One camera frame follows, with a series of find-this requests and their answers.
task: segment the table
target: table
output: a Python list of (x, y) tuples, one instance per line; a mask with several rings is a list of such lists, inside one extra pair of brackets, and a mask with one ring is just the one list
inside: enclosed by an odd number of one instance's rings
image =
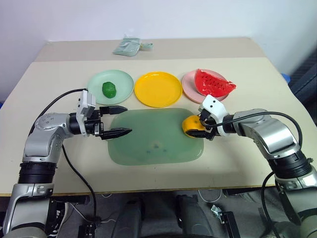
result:
[[(316, 158), (317, 128), (287, 83), (248, 38), (161, 39), (153, 42), (152, 52), (139, 52), (128, 58), (111, 54), (120, 41), (54, 42), (43, 47), (28, 67), (0, 111), (0, 195), (10, 196), (22, 161), (24, 143), (33, 121), (58, 95), (85, 87), (89, 78), (107, 69), (120, 69), (136, 81), (150, 71), (166, 71), (177, 78), (196, 68), (219, 72), (237, 84), (224, 101), (227, 111), (263, 108), (283, 112), (300, 124), (303, 152)], [(76, 111), (79, 93), (58, 101), (49, 112)], [(134, 93), (121, 103), (129, 110), (149, 109)], [(198, 113), (199, 105), (185, 95), (171, 108)], [(104, 116), (106, 128), (114, 116)], [(280, 118), (297, 137), (295, 127)], [(261, 186), (271, 171), (253, 141), (235, 134), (204, 141), (202, 156), (179, 164), (122, 166), (111, 160), (107, 142), (80, 135), (64, 141), (73, 165), (96, 192), (139, 190), (238, 188)], [(61, 155), (55, 173), (55, 195), (84, 194), (88, 190)], [(268, 184), (274, 184), (271, 178)]]

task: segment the translucent green tray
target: translucent green tray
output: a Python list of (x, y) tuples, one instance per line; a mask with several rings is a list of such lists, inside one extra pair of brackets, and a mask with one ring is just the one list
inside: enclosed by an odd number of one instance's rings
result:
[(108, 151), (120, 165), (182, 163), (199, 158), (204, 150), (202, 138), (190, 138), (182, 122), (192, 115), (181, 108), (131, 110), (119, 114), (111, 128), (132, 128), (132, 132), (110, 140)]

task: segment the green food model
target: green food model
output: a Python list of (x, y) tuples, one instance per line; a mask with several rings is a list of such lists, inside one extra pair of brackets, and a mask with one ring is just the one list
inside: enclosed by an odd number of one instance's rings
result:
[(114, 98), (117, 93), (117, 90), (115, 89), (115, 85), (111, 82), (103, 83), (103, 94), (107, 98)]

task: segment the pink plate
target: pink plate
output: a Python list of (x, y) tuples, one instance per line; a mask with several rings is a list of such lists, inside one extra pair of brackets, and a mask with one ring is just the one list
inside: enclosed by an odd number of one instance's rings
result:
[[(211, 71), (209, 69), (202, 69), (202, 71), (210, 73), (212, 76), (225, 79), (219, 73)], [(188, 72), (187, 74), (184, 75), (184, 77), (182, 79), (183, 90), (184, 90), (184, 93), (186, 94), (186, 96), (190, 100), (192, 100), (195, 103), (202, 103), (203, 100), (205, 99), (205, 96), (201, 95), (197, 91), (197, 89), (195, 87), (195, 73), (196, 73), (196, 70), (193, 70), (193, 71), (190, 71), (190, 72)], [(222, 101), (227, 96), (228, 95), (225, 95), (225, 96), (222, 96), (222, 97), (218, 97), (217, 100)]]

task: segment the red watermelon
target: red watermelon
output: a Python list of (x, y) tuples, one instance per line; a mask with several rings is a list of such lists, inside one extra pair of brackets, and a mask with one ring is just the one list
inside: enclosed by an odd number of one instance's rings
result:
[(236, 88), (232, 82), (203, 72), (201, 69), (196, 70), (195, 86), (200, 94), (204, 96), (210, 94), (213, 97), (225, 96)]

